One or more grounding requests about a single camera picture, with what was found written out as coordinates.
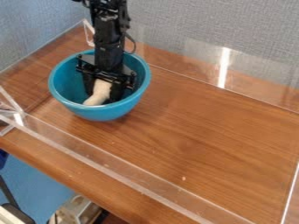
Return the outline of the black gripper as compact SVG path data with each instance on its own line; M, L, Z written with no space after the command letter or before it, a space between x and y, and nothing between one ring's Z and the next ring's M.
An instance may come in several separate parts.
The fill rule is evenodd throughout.
M124 71L124 50L120 44L94 48L93 54L80 53L76 57L76 70L81 73L88 96L97 90L97 81L110 83L106 102L121 100L125 89L136 84L136 74Z

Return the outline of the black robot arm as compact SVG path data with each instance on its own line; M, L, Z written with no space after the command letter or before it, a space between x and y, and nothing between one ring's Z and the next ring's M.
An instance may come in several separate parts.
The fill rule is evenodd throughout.
M76 69L81 73L88 95L85 106L117 102L126 89L133 88L134 75L124 73L125 39L130 28L126 0L72 0L88 8L94 29L92 55L77 56Z

